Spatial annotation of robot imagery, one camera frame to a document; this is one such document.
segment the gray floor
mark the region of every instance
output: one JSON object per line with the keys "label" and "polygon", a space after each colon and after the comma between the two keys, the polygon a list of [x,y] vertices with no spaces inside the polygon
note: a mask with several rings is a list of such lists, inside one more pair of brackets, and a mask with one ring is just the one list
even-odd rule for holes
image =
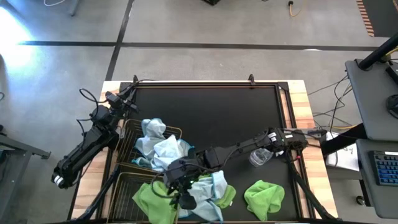
{"label": "gray floor", "polygon": [[[99,95],[113,47],[14,46],[19,40],[114,42],[127,0],[82,0],[75,17],[69,1],[45,7],[39,0],[8,0],[0,7],[0,124],[17,140],[52,151],[51,159],[33,158],[24,176],[10,221],[60,222],[66,219],[73,189],[50,183],[57,161],[80,141],[76,118],[94,108],[78,93]],[[308,0],[304,11],[289,18],[286,1],[222,0],[210,7],[200,0],[136,0],[125,42],[185,42],[278,45],[378,46],[385,38],[367,35],[355,0]],[[140,49],[123,47],[113,80],[305,80],[310,93],[337,82],[344,62],[369,52],[304,50]],[[338,90],[342,94],[348,82]],[[329,88],[310,95],[313,112],[334,107]],[[351,124],[361,118],[352,93],[337,117]],[[321,125],[329,117],[318,116]],[[396,223],[378,219],[373,208],[360,207],[358,181],[331,180],[344,220]]]}

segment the green microfiber towel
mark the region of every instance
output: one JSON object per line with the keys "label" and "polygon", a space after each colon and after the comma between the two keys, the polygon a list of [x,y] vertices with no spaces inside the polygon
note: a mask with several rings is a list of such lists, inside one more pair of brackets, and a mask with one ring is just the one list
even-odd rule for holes
{"label": "green microfiber towel", "polygon": [[[161,195],[167,195],[167,188],[165,184],[160,181],[154,182],[154,190]],[[132,199],[148,216],[151,223],[170,224],[174,222],[177,211],[169,205],[171,198],[160,198],[156,196],[152,192],[150,184],[142,184]]]}
{"label": "green microfiber towel", "polygon": [[280,209],[280,204],[285,197],[283,187],[257,181],[244,193],[244,199],[248,203],[248,210],[256,214],[261,221],[267,221],[267,213],[275,213]]}
{"label": "green microfiber towel", "polygon": [[214,204],[216,204],[220,208],[226,208],[228,205],[230,205],[235,195],[236,195],[235,188],[232,187],[231,185],[227,185],[224,195],[220,199],[215,201]]}

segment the black metal bracket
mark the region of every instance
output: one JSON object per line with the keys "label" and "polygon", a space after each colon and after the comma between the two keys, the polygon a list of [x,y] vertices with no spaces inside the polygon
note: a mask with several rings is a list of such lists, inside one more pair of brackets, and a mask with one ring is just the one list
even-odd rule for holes
{"label": "black metal bracket", "polygon": [[220,0],[203,0],[207,2],[208,4],[215,6]]}
{"label": "black metal bracket", "polygon": [[287,82],[278,82],[279,87],[286,91],[286,94],[289,93],[289,83]]}
{"label": "black metal bracket", "polygon": [[138,82],[138,77],[137,77],[137,75],[134,75],[134,77],[132,78],[132,82],[133,82],[133,83],[137,83],[137,82]]}
{"label": "black metal bracket", "polygon": [[31,152],[32,155],[38,155],[42,159],[48,159],[51,155],[51,152],[46,152],[44,150],[41,150],[36,147],[13,140],[13,139],[3,136],[3,135],[0,135],[0,146],[10,147],[11,149],[14,149],[14,150],[22,150],[22,151]]}
{"label": "black metal bracket", "polygon": [[251,86],[255,86],[256,82],[254,81],[254,75],[250,74],[248,80],[250,81]]}

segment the wire basket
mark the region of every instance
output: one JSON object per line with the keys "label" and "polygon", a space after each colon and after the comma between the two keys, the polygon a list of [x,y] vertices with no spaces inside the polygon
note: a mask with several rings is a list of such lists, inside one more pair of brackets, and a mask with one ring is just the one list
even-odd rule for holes
{"label": "wire basket", "polygon": [[[156,172],[145,167],[140,167],[131,162],[133,159],[137,159],[143,156],[141,152],[134,147],[136,145],[137,139],[144,137],[144,133],[142,132],[141,127],[141,121],[136,119],[128,119],[124,123],[123,133],[124,137],[119,140],[118,145],[116,146],[116,150],[119,152],[117,163],[122,166]],[[182,130],[180,128],[166,126],[166,130],[163,133],[163,136],[165,138],[168,138],[172,134],[175,136],[176,139],[180,139],[182,136]]]}
{"label": "wire basket", "polygon": [[147,215],[132,199],[143,183],[149,184],[154,175],[123,172],[119,174],[116,188],[114,189],[108,220],[121,220],[125,222],[149,222]]}

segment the crumpled cloth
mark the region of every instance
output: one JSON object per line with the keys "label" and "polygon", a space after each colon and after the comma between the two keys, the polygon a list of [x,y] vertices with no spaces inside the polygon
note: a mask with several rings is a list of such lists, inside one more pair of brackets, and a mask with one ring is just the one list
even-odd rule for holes
{"label": "crumpled cloth", "polygon": [[[154,190],[161,195],[167,195],[165,184],[154,182]],[[153,224],[172,224],[177,211],[170,205],[171,198],[161,198],[155,195],[150,184],[143,183],[132,199],[138,207],[148,216]]]}
{"label": "crumpled cloth", "polygon": [[267,221],[267,213],[279,211],[284,197],[283,187],[262,180],[257,181],[244,193],[244,199],[248,203],[247,209],[263,222]]}
{"label": "crumpled cloth", "polygon": [[188,190],[189,194],[195,198],[197,207],[193,210],[181,209],[178,217],[183,218],[194,213],[209,222],[218,220],[223,222],[223,214],[215,202],[223,198],[226,188],[227,183],[222,170],[212,173],[210,177],[201,178],[198,182],[193,183],[192,188]]}
{"label": "crumpled cloth", "polygon": [[162,172],[171,162],[188,156],[188,150],[193,148],[184,140],[176,140],[174,135],[168,139],[163,136],[166,125],[159,118],[145,119],[141,122],[143,138],[139,138],[134,146],[144,157],[131,162],[146,168]]}

